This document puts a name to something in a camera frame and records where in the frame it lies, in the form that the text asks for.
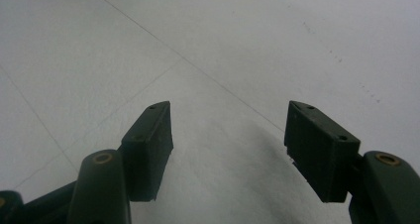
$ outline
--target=screw hole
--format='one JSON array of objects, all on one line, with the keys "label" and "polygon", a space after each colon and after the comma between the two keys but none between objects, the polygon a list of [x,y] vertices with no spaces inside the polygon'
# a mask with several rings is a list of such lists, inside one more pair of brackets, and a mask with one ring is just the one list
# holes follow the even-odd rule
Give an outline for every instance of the screw hole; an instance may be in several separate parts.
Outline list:
[{"label": "screw hole", "polygon": [[93,158],[93,162],[99,165],[108,163],[111,160],[112,160],[112,155],[109,153],[101,153],[101,154],[96,155]]},{"label": "screw hole", "polygon": [[6,199],[4,199],[3,197],[0,197],[0,208],[4,206],[4,204],[6,204]]},{"label": "screw hole", "polygon": [[396,167],[400,164],[400,161],[398,158],[393,157],[391,155],[388,154],[384,154],[384,153],[378,153],[375,156],[380,162],[387,164],[389,166],[393,166]]}]

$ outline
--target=metal screw head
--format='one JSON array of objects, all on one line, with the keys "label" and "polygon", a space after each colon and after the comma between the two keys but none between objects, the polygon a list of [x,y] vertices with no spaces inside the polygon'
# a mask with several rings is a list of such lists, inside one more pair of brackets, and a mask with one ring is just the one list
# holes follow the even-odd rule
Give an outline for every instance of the metal screw head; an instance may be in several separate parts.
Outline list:
[{"label": "metal screw head", "polygon": [[0,208],[2,208],[4,204],[6,204],[6,199],[4,199],[3,197],[0,197]]},{"label": "metal screw head", "polygon": [[97,165],[102,165],[110,162],[112,160],[112,155],[109,153],[100,153],[93,157],[93,162]]}]

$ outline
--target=floor seam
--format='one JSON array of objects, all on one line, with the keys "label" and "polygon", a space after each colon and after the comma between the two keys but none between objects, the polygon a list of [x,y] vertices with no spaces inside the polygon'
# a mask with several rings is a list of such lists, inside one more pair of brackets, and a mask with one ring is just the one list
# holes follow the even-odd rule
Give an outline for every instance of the floor seam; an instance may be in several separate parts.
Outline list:
[{"label": "floor seam", "polygon": [[53,161],[55,161],[55,159],[57,159],[61,155],[62,154],[58,154],[58,155],[54,156],[52,159],[50,159],[49,161],[47,161],[41,168],[38,168],[37,170],[35,170],[34,172],[32,172],[31,175],[29,175],[28,177],[24,178],[21,182],[19,182],[19,184],[17,184],[15,186],[15,189],[19,188],[22,184],[24,184],[26,181],[28,181],[29,179],[31,179],[35,174],[37,174],[39,171],[43,170],[45,167],[47,167],[49,164],[51,164]]},{"label": "floor seam", "polygon": [[71,149],[76,143],[78,143],[80,140],[83,140],[86,138],[87,135],[91,134],[95,129],[100,127],[106,120],[108,120],[112,115],[116,114],[121,108],[129,104],[133,99],[135,99],[139,94],[141,94],[143,91],[145,91],[148,87],[150,87],[153,83],[155,83],[158,79],[160,79],[162,76],[164,76],[166,73],[168,73],[171,69],[173,69],[183,58],[180,58],[177,60],[173,65],[171,65],[167,70],[165,70],[163,73],[161,73],[159,76],[157,76],[154,80],[152,80],[150,83],[148,83],[144,88],[140,89],[138,92],[136,92],[133,96],[128,98],[121,106],[116,108],[114,111],[112,111],[108,116],[106,116],[104,119],[102,119],[94,128],[89,129],[83,136],[76,139],[68,148],[64,150],[64,153]]},{"label": "floor seam", "polygon": [[150,34],[152,37],[156,38],[159,42],[161,42],[162,44],[164,44],[166,47],[168,47],[169,49],[171,49],[174,53],[176,53],[177,55],[179,55],[182,59],[185,59],[185,61],[187,61],[189,64],[191,64],[192,66],[194,66],[195,68],[197,68],[198,70],[200,70],[202,73],[204,73],[207,77],[209,77],[212,81],[214,81],[216,84],[218,84],[219,86],[221,86],[224,90],[226,90],[229,94],[231,94],[232,96],[234,96],[235,98],[237,98],[239,101],[241,101],[243,104],[245,104],[247,107],[251,108],[253,111],[255,111],[257,114],[259,114],[260,116],[262,116],[264,119],[266,119],[268,121],[268,123],[270,123],[272,126],[274,126],[275,128],[277,128],[278,130],[280,130],[281,132],[284,133],[284,129],[279,128],[277,125],[275,125],[273,122],[271,122],[269,119],[267,119],[261,112],[259,112],[257,109],[255,109],[254,107],[252,107],[251,105],[249,105],[247,102],[245,102],[243,99],[241,99],[239,96],[237,96],[235,93],[233,93],[231,90],[229,90],[227,87],[223,86],[220,82],[218,82],[216,79],[214,79],[212,76],[210,76],[208,73],[206,73],[203,69],[201,69],[200,67],[198,67],[197,65],[195,65],[194,63],[192,63],[190,60],[188,60],[185,56],[183,56],[181,53],[179,53],[178,51],[176,51],[175,49],[173,49],[172,47],[170,47],[167,43],[165,43],[164,41],[162,41],[161,39],[159,39],[157,36],[155,36],[153,33],[151,33],[149,30],[147,30],[145,27],[143,27],[142,25],[140,25],[136,20],[134,20],[133,18],[131,18],[130,16],[128,16],[126,13],[124,13],[123,11],[121,11],[119,8],[117,8],[115,5],[113,5],[111,2],[109,2],[108,0],[104,0],[106,3],[108,3],[109,5],[111,5],[115,10],[117,10],[118,12],[120,12],[121,14],[123,14],[125,17],[127,17],[130,21],[132,21],[133,23],[135,23],[137,26],[139,26],[141,29],[145,30],[148,34]]},{"label": "floor seam", "polygon": [[68,162],[71,163],[70,159],[68,158],[68,156],[64,153],[64,149],[59,145],[58,141],[55,139],[55,137],[53,136],[53,134],[50,132],[50,130],[47,128],[47,125],[44,123],[44,121],[41,119],[40,115],[37,113],[37,111],[35,110],[35,108],[31,105],[31,103],[28,101],[28,99],[25,97],[24,93],[21,91],[21,89],[18,87],[18,85],[15,83],[15,81],[13,81],[12,77],[9,75],[9,73],[6,71],[6,69],[3,68],[3,66],[0,65],[0,68],[4,71],[4,73],[6,74],[6,76],[9,78],[9,80],[11,81],[11,83],[13,84],[13,86],[16,88],[16,90],[19,92],[19,94],[22,96],[22,98],[24,99],[25,103],[29,106],[29,108],[31,109],[31,111],[35,114],[35,116],[37,117],[37,120],[41,123],[41,125],[44,127],[44,129],[46,129],[47,133],[49,134],[50,138],[52,138],[53,142],[55,143],[55,145],[58,147],[58,149],[60,150],[61,154],[65,156],[65,158],[67,159]]}]

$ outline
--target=white floor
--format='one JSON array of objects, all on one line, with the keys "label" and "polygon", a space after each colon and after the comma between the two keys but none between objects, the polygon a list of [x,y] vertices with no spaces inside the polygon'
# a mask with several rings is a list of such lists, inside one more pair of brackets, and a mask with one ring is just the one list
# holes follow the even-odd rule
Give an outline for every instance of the white floor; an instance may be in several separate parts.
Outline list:
[{"label": "white floor", "polygon": [[133,223],[350,223],[348,203],[321,203],[291,164],[288,101],[420,172],[418,12],[420,0],[0,0],[0,189],[30,201],[75,180],[169,100],[174,151]]}]

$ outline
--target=gray floor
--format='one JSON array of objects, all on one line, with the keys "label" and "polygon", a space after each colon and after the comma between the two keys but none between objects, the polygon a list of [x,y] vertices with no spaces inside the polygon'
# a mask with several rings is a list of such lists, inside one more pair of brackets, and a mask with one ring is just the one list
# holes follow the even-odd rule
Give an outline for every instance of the gray floor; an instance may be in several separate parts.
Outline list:
[{"label": "gray floor", "polygon": [[133,223],[350,223],[282,145],[312,104],[420,171],[419,0],[0,0],[0,189],[30,201],[169,100],[174,151]]}]

